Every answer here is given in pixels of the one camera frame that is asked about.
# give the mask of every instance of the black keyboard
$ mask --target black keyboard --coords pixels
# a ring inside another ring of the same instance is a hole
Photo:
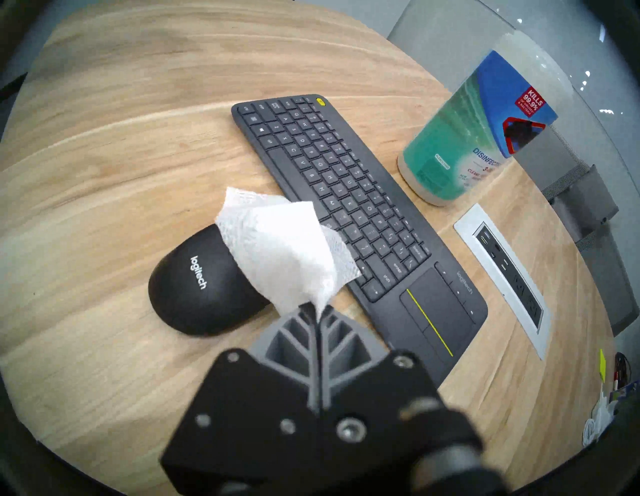
[[[285,196],[311,201],[340,234],[362,273],[349,288],[387,344],[418,354],[439,385],[487,307],[437,233],[324,97],[245,102],[232,114]]]

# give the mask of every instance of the wooden table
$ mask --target wooden table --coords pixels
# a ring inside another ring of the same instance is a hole
[[[137,0],[62,22],[29,71],[0,145],[0,367],[32,434],[131,494],[172,494],[158,457],[220,351],[248,346],[272,307],[209,339],[166,326],[147,297],[160,258],[212,223],[227,186],[279,194],[233,103],[331,100],[478,286],[489,317],[440,387],[513,486],[581,448],[613,340],[589,270],[514,161],[446,208],[396,157],[449,92],[390,42],[286,0]],[[553,313],[541,362],[453,223],[479,202]],[[347,289],[334,301],[371,326]]]

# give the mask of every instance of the wipe container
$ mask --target wipe container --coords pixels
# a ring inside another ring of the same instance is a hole
[[[447,205],[556,120],[572,95],[548,53],[521,31],[506,34],[400,153],[398,168],[421,198]]]

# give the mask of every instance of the keyboard key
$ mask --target keyboard key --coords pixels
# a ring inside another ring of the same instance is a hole
[[[378,210],[380,210],[380,213],[385,219],[389,219],[394,215],[394,211],[389,205],[381,205],[378,207]]]
[[[353,246],[351,246],[350,244],[347,244],[347,249],[349,250],[349,253],[351,254],[351,258],[353,260],[360,258],[360,254],[358,253],[358,250],[356,250]]]
[[[331,193],[331,191],[329,191],[329,187],[324,182],[314,184],[313,188],[320,198],[324,198],[326,195],[329,195]]]
[[[355,191],[352,191],[351,195],[353,196],[353,198],[356,199],[358,203],[366,202],[369,199],[369,197],[365,194],[365,192],[362,191],[360,188],[356,189]]]
[[[338,142],[338,140],[335,139],[335,136],[332,135],[330,132],[323,134],[322,137],[330,145],[333,145],[334,143]]]
[[[300,170],[308,169],[311,167],[309,161],[304,157],[298,157],[297,159],[293,159]]]
[[[382,215],[376,215],[373,219],[371,219],[371,222],[373,222],[373,225],[376,226],[380,231],[386,229],[389,226],[388,222]]]
[[[306,131],[307,129],[311,128],[311,123],[307,119],[300,119],[300,120],[297,120],[296,122],[298,123],[302,131]]]
[[[238,105],[238,112],[240,112],[240,115],[250,114],[253,112],[253,107],[251,107],[250,103]]]
[[[355,243],[354,246],[360,252],[360,256],[363,259],[367,258],[370,254],[373,253],[373,248],[371,248],[371,245],[367,242],[366,239],[359,240],[357,243]]]
[[[287,124],[287,131],[289,131],[289,134],[300,134],[302,129],[300,129],[298,124]]]
[[[409,231],[402,231],[398,236],[406,246],[413,243],[413,236]]]
[[[336,155],[344,155],[346,153],[346,150],[342,148],[342,145],[340,145],[339,143],[336,145],[331,145],[331,149]]]
[[[270,122],[272,120],[276,120],[276,116],[269,109],[266,103],[254,103],[255,111],[258,112],[262,120],[265,122]]]
[[[367,224],[365,227],[363,227],[362,232],[365,236],[367,236],[367,239],[369,241],[373,241],[374,239],[380,237],[380,233],[371,224]]]
[[[271,110],[276,114],[282,114],[287,110],[282,106],[280,102],[277,100],[267,100],[267,105],[271,108]]]
[[[347,196],[343,201],[341,201],[341,204],[344,207],[344,209],[347,210],[348,213],[351,213],[354,210],[358,209],[358,204],[356,203],[356,200],[354,200],[350,196]]]
[[[338,182],[338,176],[336,176],[336,174],[332,170],[323,172],[322,178],[327,184],[333,184],[334,182]]]
[[[369,218],[364,214],[362,210],[358,210],[351,214],[351,218],[358,225],[358,227],[364,226],[367,222],[369,222]]]
[[[396,257],[393,253],[385,257],[385,264],[387,264],[387,267],[389,267],[391,272],[394,273],[394,276],[396,276],[396,278],[400,281],[409,274],[407,269],[405,269],[404,266],[400,263],[400,260],[398,260],[398,257]]]
[[[345,155],[344,157],[340,157],[340,162],[342,162],[342,164],[345,167],[353,167],[354,165],[356,165],[356,163],[353,161],[353,159],[351,157],[349,157],[348,155]]]
[[[337,200],[335,196],[329,196],[329,198],[325,198],[322,200],[329,211],[334,211],[340,208],[340,202]]]
[[[402,231],[402,229],[404,229],[404,224],[402,224],[402,222],[400,222],[400,219],[398,217],[391,217],[389,220],[389,225],[394,228],[394,231],[396,232],[400,232]]]
[[[320,156],[320,154],[318,153],[318,150],[316,150],[314,147],[303,148],[302,151],[304,152],[304,154],[307,156],[308,159],[315,159],[316,157]]]
[[[355,241],[358,241],[362,237],[362,233],[360,232],[360,229],[358,229],[358,226],[354,224],[351,224],[345,227],[344,233],[347,235],[347,237],[352,243],[354,243]]]
[[[371,184],[371,181],[369,179],[360,181],[360,187],[364,189],[366,193],[373,191],[373,184]]]
[[[329,151],[329,145],[327,145],[323,140],[316,141],[314,145],[320,153]]]
[[[300,147],[297,145],[287,145],[286,147],[284,147],[284,149],[287,151],[287,153],[289,154],[289,157],[291,158],[302,155],[302,152],[300,151]]]
[[[260,116],[258,114],[243,115],[243,119],[248,125],[261,124],[262,123],[262,119],[260,118]]]
[[[349,174],[342,178],[342,183],[347,187],[347,189],[355,189],[358,187],[358,183],[356,182],[356,180]]]
[[[311,163],[315,166],[318,172],[324,172],[325,170],[329,169],[329,165],[324,161],[324,159],[316,159]]]
[[[320,225],[328,227],[329,229],[333,229],[334,231],[338,231],[338,229],[340,229],[340,225],[333,217],[329,217],[327,220],[323,220],[322,222],[320,222]]]
[[[339,182],[335,186],[331,187],[331,191],[337,198],[343,198],[349,194],[347,188],[344,187],[343,183]]]
[[[313,184],[314,182],[318,182],[320,180],[320,174],[318,174],[313,169],[307,169],[302,174],[305,175],[309,184]]]
[[[259,138],[259,141],[262,147],[266,149],[280,146],[278,140],[276,140],[273,136],[263,136]]]
[[[384,257],[385,255],[391,252],[391,248],[389,248],[389,245],[383,238],[377,239],[371,244],[376,249],[380,257]]]
[[[418,266],[418,262],[416,262],[413,257],[409,257],[408,259],[406,259],[403,264],[409,272],[411,272]]]
[[[424,253],[424,251],[421,250],[420,246],[418,246],[417,244],[412,244],[411,246],[409,246],[409,251],[415,257],[415,260],[419,264],[423,263],[427,259],[427,255]]]
[[[366,213],[369,217],[378,213],[378,209],[371,202],[365,203],[362,206],[362,210],[364,210],[364,213]]]
[[[261,136],[264,136],[265,134],[271,134],[270,131],[269,131],[269,128],[267,126],[265,126],[264,124],[254,124],[253,126],[251,126],[251,130],[255,134],[256,138],[260,138]]]
[[[327,154],[324,154],[323,157],[330,164],[335,164],[336,162],[339,162],[338,157],[336,157],[333,152],[329,152]]]
[[[333,218],[338,221],[338,224],[340,224],[341,227],[344,227],[347,224],[351,223],[351,217],[349,217],[347,215],[347,212],[345,212],[344,210],[337,211],[335,214],[333,214]]]
[[[389,244],[389,246],[393,246],[399,241],[398,236],[393,229],[385,229],[382,232],[382,237],[387,240],[387,243]]]
[[[296,106],[293,104],[293,102],[291,100],[289,100],[288,98],[281,98],[280,99],[280,103],[287,110],[291,110],[291,109],[296,108]]]
[[[356,166],[353,169],[351,169],[349,172],[351,172],[351,175],[354,177],[355,180],[359,180],[364,177],[364,172],[360,167]]]
[[[319,220],[323,220],[329,217],[329,212],[324,208],[322,201],[316,196],[316,192],[307,184],[298,172],[298,168],[294,165],[286,152],[282,148],[276,148],[267,152],[269,158],[271,158],[273,164],[280,171],[280,173],[287,178],[291,189],[296,196],[303,202],[312,202],[314,204],[314,210]]]
[[[373,202],[374,205],[383,204],[385,202],[382,198],[382,195],[377,191],[369,193],[369,199]]]
[[[362,286],[362,292],[365,294],[367,299],[371,302],[378,301],[385,293],[385,290],[382,289],[382,286],[375,279],[370,280],[364,286]]]
[[[404,260],[409,256],[409,250],[403,243],[396,243],[393,250],[400,260]]]
[[[283,126],[282,126],[282,124],[281,124],[280,122],[278,122],[278,121],[275,121],[275,122],[269,122],[267,125],[269,126],[269,129],[271,129],[271,132],[272,132],[273,134],[277,134],[277,133],[279,133],[279,132],[284,131],[284,127],[283,127]]]
[[[293,117],[291,115],[289,115],[288,113],[286,113],[286,114],[278,114],[278,120],[280,122],[282,122],[283,124],[291,124],[291,123],[293,123]]]
[[[319,133],[319,132],[317,132],[315,129],[309,129],[309,130],[306,132],[306,134],[307,134],[307,136],[309,137],[309,139],[310,139],[311,141],[317,141],[317,140],[319,140],[319,139],[320,139],[320,133]]]
[[[389,290],[396,285],[395,276],[389,270],[389,267],[387,267],[387,265],[384,264],[377,255],[371,255],[366,262],[386,290]]]
[[[281,145],[286,145],[293,142],[293,138],[291,138],[288,132],[281,132],[280,134],[276,134],[276,138],[278,138],[278,141]]]
[[[307,147],[311,144],[311,140],[304,134],[299,134],[296,138],[296,143],[301,147]]]

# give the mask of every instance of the black mouse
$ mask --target black mouse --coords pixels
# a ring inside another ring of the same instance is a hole
[[[215,224],[160,260],[148,289],[158,316],[190,335],[221,333],[269,304],[237,266]]]

